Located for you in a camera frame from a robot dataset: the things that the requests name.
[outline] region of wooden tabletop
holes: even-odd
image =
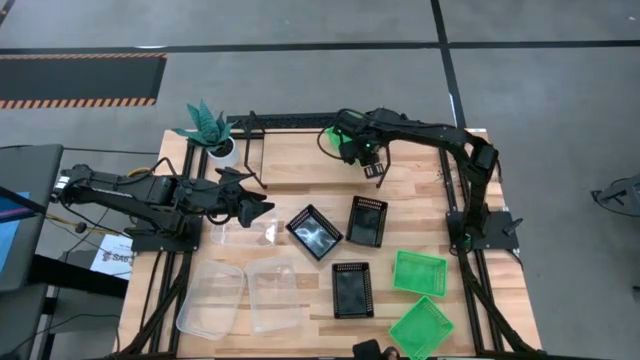
[[[486,136],[484,130],[474,131],[476,135]],[[244,141],[237,142],[244,156]],[[160,157],[170,158],[175,169],[180,170],[185,151],[184,138],[171,131],[165,132]],[[194,155],[192,176],[195,176],[197,171],[199,151],[199,149],[196,150]],[[279,156],[287,157],[290,153],[282,151]],[[351,347],[354,344],[372,338],[377,339],[383,349],[387,346],[397,346],[388,335],[389,328],[421,297],[419,294],[393,289],[394,259],[398,249],[436,255],[449,261],[447,295],[444,298],[432,298],[432,300],[454,323],[455,330],[432,355],[474,355],[458,261],[448,252],[449,237],[445,223],[448,202],[440,171],[438,150],[398,141],[391,144],[391,154],[393,164],[380,189],[376,189],[371,184],[315,184],[280,186],[263,191],[255,180],[243,181],[242,185],[246,189],[263,192],[269,197],[267,201],[276,204],[279,218],[276,246],[247,249],[216,245],[211,240],[212,225],[208,221],[203,221],[201,246],[193,256],[192,274],[203,260],[214,260],[244,269],[248,262],[256,259],[274,256],[289,257],[293,261],[297,276],[302,323],[289,330],[252,335],[249,291],[245,289],[231,333],[219,341],[210,341],[182,333],[178,356],[351,356]],[[259,172],[261,169],[262,155],[262,141],[252,140],[250,166],[255,171]],[[317,156],[324,155],[318,151]],[[168,173],[166,167],[159,168],[157,171],[157,174],[166,173]],[[453,171],[453,177],[455,183],[459,184],[457,171]],[[211,162],[207,166],[206,178],[214,181],[219,178]],[[462,204],[459,186],[457,193],[458,204]],[[384,240],[380,249],[342,241],[325,259],[317,262],[284,228],[284,225],[305,206],[313,204],[340,232],[345,234],[354,195],[389,203]],[[489,186],[487,202],[492,209],[500,209],[505,205],[500,184],[495,179]],[[520,265],[505,251],[490,250],[485,251],[485,255],[496,305],[522,338],[531,346],[539,348],[540,341]],[[143,253],[135,259],[119,327],[123,345],[128,344],[138,332],[155,257],[155,253]],[[470,261],[475,264],[472,254],[470,254]],[[174,276],[180,262],[180,256],[177,256]],[[333,318],[331,264],[340,262],[370,264],[374,318],[357,320]],[[147,316],[151,314],[157,302],[162,277],[161,268],[162,266],[159,266],[156,273]],[[478,310],[484,344],[490,349],[488,321],[480,303],[478,303]],[[173,306],[167,314],[160,342],[161,350],[168,348]]]

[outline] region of hazard stripe mat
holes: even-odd
[[[167,54],[0,56],[0,109],[150,106]]]

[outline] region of black tray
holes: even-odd
[[[333,264],[333,317],[373,317],[369,263]]]
[[[287,224],[286,228],[318,261],[342,240],[342,234],[338,229],[331,225],[313,205],[304,208]]]
[[[388,204],[384,201],[353,197],[347,241],[364,246],[382,246]]]

